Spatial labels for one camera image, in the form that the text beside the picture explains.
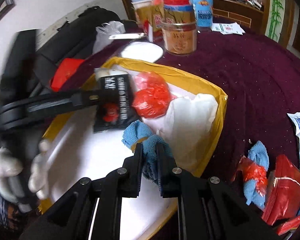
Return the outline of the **left white gloved hand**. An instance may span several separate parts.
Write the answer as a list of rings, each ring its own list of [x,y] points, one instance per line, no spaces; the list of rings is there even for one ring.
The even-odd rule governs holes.
[[[46,166],[47,152],[51,148],[51,142],[43,139],[39,145],[39,154],[31,164],[31,174],[28,187],[40,200],[49,196],[48,168]],[[7,179],[17,176],[23,170],[21,161],[13,157],[6,148],[0,148],[0,195],[11,203],[17,202],[17,197],[9,188]]]

